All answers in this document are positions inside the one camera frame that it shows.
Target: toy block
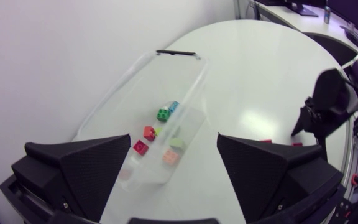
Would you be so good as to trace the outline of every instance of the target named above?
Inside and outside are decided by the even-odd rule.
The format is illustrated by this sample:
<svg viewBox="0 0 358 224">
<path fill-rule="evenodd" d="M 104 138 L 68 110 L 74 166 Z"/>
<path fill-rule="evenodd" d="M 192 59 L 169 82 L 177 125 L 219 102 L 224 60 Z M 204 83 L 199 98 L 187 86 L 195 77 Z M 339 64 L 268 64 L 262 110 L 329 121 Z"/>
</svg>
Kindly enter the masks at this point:
<svg viewBox="0 0 358 224">
<path fill-rule="evenodd" d="M 167 164 L 174 165 L 179 159 L 179 155 L 172 151 L 171 149 L 167 149 L 167 151 L 162 156 L 162 160 Z"/>
<path fill-rule="evenodd" d="M 157 114 L 157 119 L 159 121 L 166 122 L 166 121 L 168 121 L 170 116 L 171 116 L 171 112 L 169 110 L 159 109 L 158 114 Z"/>
<path fill-rule="evenodd" d="M 143 137 L 149 141 L 154 141 L 155 139 L 155 130 L 151 126 L 144 127 Z"/>
<path fill-rule="evenodd" d="M 146 144 L 144 144 L 141 140 L 138 140 L 133 148 L 135 149 L 135 151 L 137 151 L 137 153 L 139 153 L 142 156 L 147 152 L 147 150 L 149 150 L 149 147 Z"/>
<path fill-rule="evenodd" d="M 271 139 L 268 139 L 268 140 L 261 140 L 261 142 L 273 143 L 273 141 L 272 141 Z"/>
<path fill-rule="evenodd" d="M 156 128 L 155 129 L 155 135 L 158 136 L 161 131 L 162 131 L 162 128 Z"/>
<path fill-rule="evenodd" d="M 171 140 L 169 140 L 169 145 L 173 149 L 185 150 L 185 143 L 179 138 L 171 138 Z"/>
<path fill-rule="evenodd" d="M 177 108 L 178 105 L 179 105 L 179 103 L 176 102 L 176 101 L 174 101 L 174 102 L 169 106 L 169 111 L 170 111 L 171 113 L 173 113 L 174 110 Z"/>
</svg>

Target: round table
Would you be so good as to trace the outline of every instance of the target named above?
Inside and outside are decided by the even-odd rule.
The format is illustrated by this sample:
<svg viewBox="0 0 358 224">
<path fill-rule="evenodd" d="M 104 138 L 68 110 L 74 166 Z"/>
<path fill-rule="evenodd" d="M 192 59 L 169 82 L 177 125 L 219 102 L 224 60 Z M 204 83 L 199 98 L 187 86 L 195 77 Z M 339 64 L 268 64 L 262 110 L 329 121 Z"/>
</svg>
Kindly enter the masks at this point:
<svg viewBox="0 0 358 224">
<path fill-rule="evenodd" d="M 206 121 L 166 184 L 131 193 L 114 186 L 101 223 L 126 223 L 130 217 L 213 217 L 221 223 L 244 223 L 216 148 L 218 132 L 279 144 L 316 144 L 310 133 L 290 135 L 318 75 L 340 66 L 304 34 L 263 21 L 202 27 L 167 50 L 196 52 L 209 60 L 202 100 Z M 347 134 L 344 125 L 327 139 L 328 161 L 337 169 L 342 167 Z"/>
</svg>

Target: bottle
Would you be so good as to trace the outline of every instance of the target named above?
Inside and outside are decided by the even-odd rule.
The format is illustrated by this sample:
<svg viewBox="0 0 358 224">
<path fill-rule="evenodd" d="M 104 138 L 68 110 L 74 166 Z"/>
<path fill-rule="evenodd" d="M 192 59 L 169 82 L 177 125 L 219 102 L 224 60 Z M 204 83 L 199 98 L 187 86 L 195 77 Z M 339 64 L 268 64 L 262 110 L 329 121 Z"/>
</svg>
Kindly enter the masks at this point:
<svg viewBox="0 0 358 224">
<path fill-rule="evenodd" d="M 329 24 L 329 17 L 331 15 L 331 9 L 328 6 L 326 6 L 324 8 L 324 10 L 325 10 L 325 12 L 324 12 L 324 22 Z"/>
</svg>

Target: green lego brick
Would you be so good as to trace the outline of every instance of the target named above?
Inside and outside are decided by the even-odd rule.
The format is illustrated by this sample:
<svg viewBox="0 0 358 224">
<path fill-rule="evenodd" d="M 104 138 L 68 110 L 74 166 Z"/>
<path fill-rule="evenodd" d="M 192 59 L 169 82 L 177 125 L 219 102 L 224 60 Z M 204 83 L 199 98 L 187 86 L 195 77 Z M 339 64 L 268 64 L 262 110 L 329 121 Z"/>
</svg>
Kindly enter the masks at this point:
<svg viewBox="0 0 358 224">
<path fill-rule="evenodd" d="M 156 128 L 154 129 L 155 131 L 155 135 L 158 136 L 160 134 L 160 132 L 162 131 L 162 128 Z"/>
<path fill-rule="evenodd" d="M 157 119 L 159 121 L 166 122 L 166 121 L 168 121 L 170 116 L 171 116 L 171 112 L 169 110 L 159 109 L 158 114 L 157 114 Z"/>
<path fill-rule="evenodd" d="M 171 138 L 171 140 L 169 140 L 169 145 L 173 149 L 185 150 L 185 143 L 180 138 Z"/>
</svg>

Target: transparent container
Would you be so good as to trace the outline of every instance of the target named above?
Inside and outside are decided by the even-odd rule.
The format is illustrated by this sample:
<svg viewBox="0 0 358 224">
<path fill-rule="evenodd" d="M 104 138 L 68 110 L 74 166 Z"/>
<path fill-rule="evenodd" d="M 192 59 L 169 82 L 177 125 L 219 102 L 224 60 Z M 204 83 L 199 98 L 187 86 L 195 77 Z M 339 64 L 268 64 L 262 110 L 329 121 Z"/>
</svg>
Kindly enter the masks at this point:
<svg viewBox="0 0 358 224">
<path fill-rule="evenodd" d="M 206 115 L 201 92 L 206 60 L 199 55 L 150 52 L 141 56 L 84 120 L 74 141 L 130 134 L 131 148 L 116 184 L 133 191 L 144 183 L 168 181 L 186 147 Z M 166 122 L 157 119 L 159 109 L 178 102 Z M 143 137 L 144 128 L 161 129 L 153 141 Z M 142 156 L 134 146 L 142 141 L 149 149 Z"/>
</svg>

